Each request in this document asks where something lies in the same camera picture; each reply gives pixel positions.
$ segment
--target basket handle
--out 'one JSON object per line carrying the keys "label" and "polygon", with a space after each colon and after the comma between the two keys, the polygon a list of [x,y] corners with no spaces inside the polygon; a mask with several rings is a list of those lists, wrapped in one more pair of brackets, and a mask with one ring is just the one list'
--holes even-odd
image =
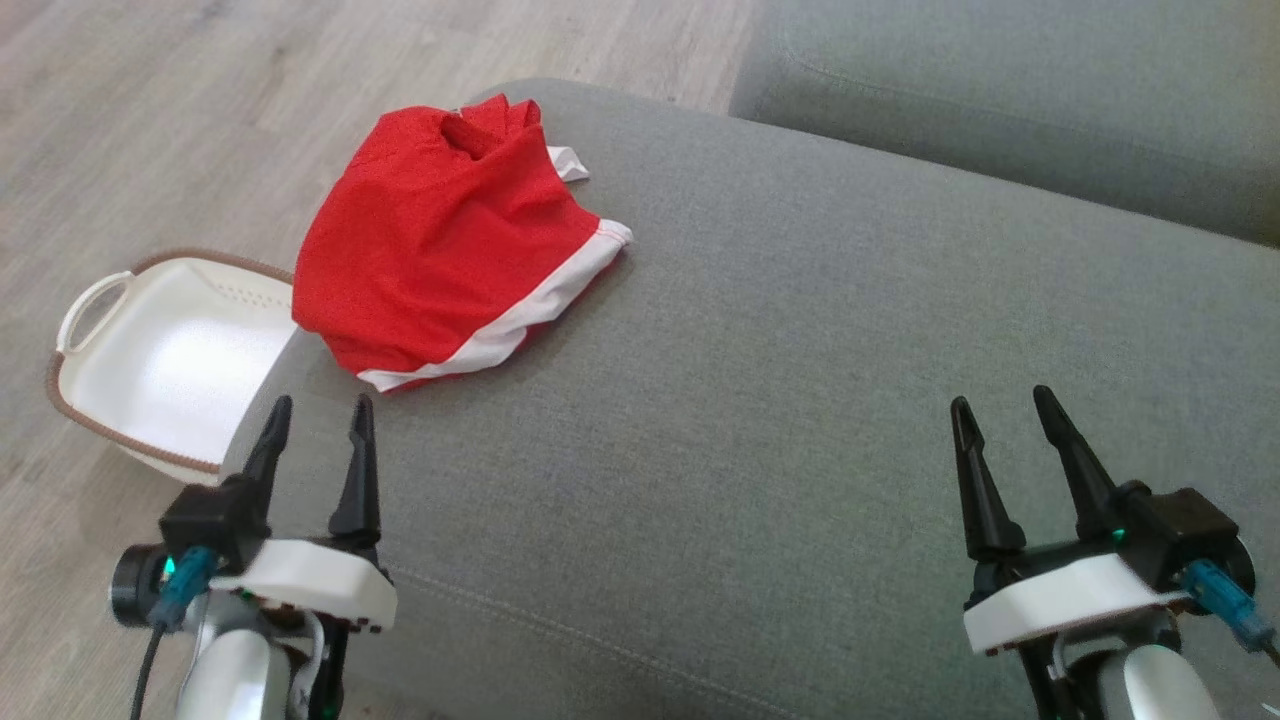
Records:
{"label": "basket handle", "polygon": [[70,309],[67,310],[67,315],[63,318],[61,327],[58,328],[58,341],[56,345],[54,346],[58,350],[58,352],[61,352],[63,355],[67,355],[69,352],[78,352],[86,345],[88,345],[88,342],[93,340],[93,336],[96,336],[99,331],[106,327],[106,323],[111,319],[111,316],[115,315],[115,313],[120,309],[122,305],[124,305],[124,299],[129,293],[129,290],[128,287],[125,287],[124,293],[122,293],[120,297],[116,299],[115,304],[111,305],[110,310],[102,314],[102,318],[97,322],[96,325],[93,325],[93,329],[91,329],[88,334],[84,336],[84,340],[79,341],[77,345],[73,346],[70,343],[72,333],[76,332],[76,325],[79,324],[81,318],[84,315],[84,310],[90,305],[92,305],[95,300],[101,297],[106,291],[116,286],[128,284],[133,282],[133,277],[134,277],[133,273],[128,270],[123,273],[115,273],[114,275],[108,275],[97,281],[96,283],[91,284],[88,290],[82,292],[81,296],[76,299],[76,302],[72,302]]}

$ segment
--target black cable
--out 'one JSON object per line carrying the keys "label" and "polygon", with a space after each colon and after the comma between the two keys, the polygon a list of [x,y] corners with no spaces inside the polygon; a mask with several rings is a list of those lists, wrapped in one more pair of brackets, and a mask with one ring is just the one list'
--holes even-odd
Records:
{"label": "black cable", "polygon": [[160,647],[163,637],[164,629],[151,630],[151,642],[147,643],[147,652],[142,656],[142,666],[138,667],[138,684],[133,689],[133,712],[129,714],[129,720],[142,717],[142,698],[147,694],[147,678],[151,676],[151,665],[156,661],[156,650]]}

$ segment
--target white trim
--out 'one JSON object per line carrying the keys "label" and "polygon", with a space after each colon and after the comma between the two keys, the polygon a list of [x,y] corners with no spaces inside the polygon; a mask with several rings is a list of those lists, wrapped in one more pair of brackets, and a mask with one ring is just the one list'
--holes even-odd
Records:
{"label": "white trim", "polygon": [[552,165],[556,165],[556,174],[562,181],[568,183],[591,177],[590,170],[577,159],[577,152],[572,147],[548,145],[547,154],[550,155]]}
{"label": "white trim", "polygon": [[387,392],[413,380],[493,368],[525,342],[529,325],[554,320],[632,240],[631,228],[600,219],[595,233],[538,287],[488,325],[477,329],[448,360],[412,372],[365,370],[358,378]]}

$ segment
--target gray upholstery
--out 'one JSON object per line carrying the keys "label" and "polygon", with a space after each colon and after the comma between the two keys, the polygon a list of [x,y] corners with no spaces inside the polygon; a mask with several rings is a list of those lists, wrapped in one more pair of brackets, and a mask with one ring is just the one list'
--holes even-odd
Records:
{"label": "gray upholstery", "polygon": [[769,0],[731,114],[1280,243],[1277,0]]}
{"label": "gray upholstery", "polygon": [[[1280,252],[781,128],[506,86],[636,242],[506,365],[375,398],[398,626],[348,671],[460,720],[1024,719],[970,655],[947,418],[965,393],[1033,542],[1073,532],[1030,391],[1116,477],[1194,483],[1280,589]],[[296,337],[271,521],[315,533],[367,386]],[[1188,628],[1234,717],[1280,676]]]}

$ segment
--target sofa seam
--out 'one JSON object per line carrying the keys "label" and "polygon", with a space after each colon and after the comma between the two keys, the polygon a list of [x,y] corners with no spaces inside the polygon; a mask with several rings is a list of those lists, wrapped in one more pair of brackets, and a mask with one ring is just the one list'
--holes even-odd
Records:
{"label": "sofa seam", "polygon": [[694,693],[721,705],[737,707],[739,710],[745,710],[756,716],[772,715],[791,720],[804,720],[803,715],[786,710],[785,707],[777,706],[767,700],[750,696],[741,691],[735,691],[705,678],[699,678],[698,675],[673,667],[660,660],[644,656],[584,630],[579,630],[577,628],[572,628],[549,618],[543,618],[541,615],[529,610],[516,607],[508,602],[503,602],[486,594],[468,591],[442,580],[424,578],[406,570],[404,568],[398,568],[387,562],[384,562],[384,565],[387,565],[389,570],[399,574],[403,579],[407,579],[410,583],[416,584],[421,589],[448,602],[498,618],[500,620],[507,620],[544,637],[562,641],[599,657],[612,660],[623,667],[631,669],[632,671],[641,670],[660,679],[676,680],[678,684],[682,684]]}
{"label": "sofa seam", "polygon": [[959,100],[952,100],[952,99],[948,99],[948,97],[931,95],[928,92],[920,92],[920,91],[915,91],[915,90],[901,90],[901,88],[887,87],[887,86],[882,86],[882,85],[876,85],[876,83],[865,82],[865,81],[856,79],[854,77],[846,76],[845,73],[841,73],[841,72],[837,72],[837,70],[833,70],[833,69],[829,69],[829,68],[826,68],[826,67],[817,65],[814,63],[810,63],[810,61],[800,58],[791,49],[790,28],[787,27],[786,23],[783,23],[782,33],[783,33],[782,42],[781,42],[782,54],[786,56],[786,59],[788,61],[791,61],[792,64],[799,65],[800,68],[806,69],[809,72],[818,73],[820,76],[828,77],[831,79],[835,79],[835,81],[845,83],[845,85],[859,87],[863,91],[882,92],[882,94],[887,94],[887,95],[899,95],[899,96],[902,96],[902,97],[914,97],[914,99],[918,99],[918,100],[927,100],[927,101],[931,101],[931,102],[936,102],[938,105],[950,105],[952,108],[956,108],[956,109],[959,109],[961,111],[966,111],[966,113],[995,115],[995,117],[998,117],[998,118],[1004,118],[1006,120],[1016,120],[1016,122],[1036,124],[1036,126],[1039,126],[1042,128],[1065,129],[1065,131],[1074,132],[1076,135],[1096,137],[1098,140],[1105,140],[1107,142],[1115,142],[1117,145],[1123,145],[1123,146],[1126,146],[1126,147],[1130,147],[1133,150],[1138,150],[1138,151],[1142,151],[1142,152],[1148,152],[1148,154],[1152,154],[1152,155],[1162,155],[1162,156],[1166,156],[1166,158],[1175,158],[1178,160],[1183,160],[1183,161],[1192,163],[1192,164],[1196,164],[1196,165],[1202,165],[1202,167],[1206,167],[1206,168],[1216,168],[1216,169],[1220,169],[1220,170],[1244,172],[1244,173],[1260,173],[1260,174],[1265,174],[1265,172],[1266,172],[1266,170],[1261,170],[1261,169],[1256,169],[1256,168],[1240,168],[1239,165],[1224,165],[1224,164],[1220,164],[1220,163],[1213,163],[1213,161],[1210,161],[1210,160],[1203,160],[1201,158],[1192,158],[1189,155],[1183,155],[1180,152],[1170,152],[1169,150],[1164,150],[1164,149],[1160,149],[1160,147],[1153,147],[1151,145],[1142,143],[1142,142],[1134,142],[1132,140],[1124,140],[1124,138],[1115,137],[1115,136],[1111,136],[1111,135],[1107,135],[1107,133],[1102,133],[1102,132],[1098,132],[1098,131],[1083,128],[1083,127],[1079,127],[1079,126],[1075,126],[1075,124],[1052,123],[1052,122],[1048,122],[1048,120],[1044,120],[1044,119],[1041,119],[1041,118],[1036,118],[1036,117],[1030,117],[1030,115],[1014,115],[1014,114],[1006,113],[1004,110],[997,110],[997,109],[993,109],[993,108],[986,108],[986,106],[982,106],[982,105],[972,105],[972,104],[968,104],[968,102],[961,102]]}

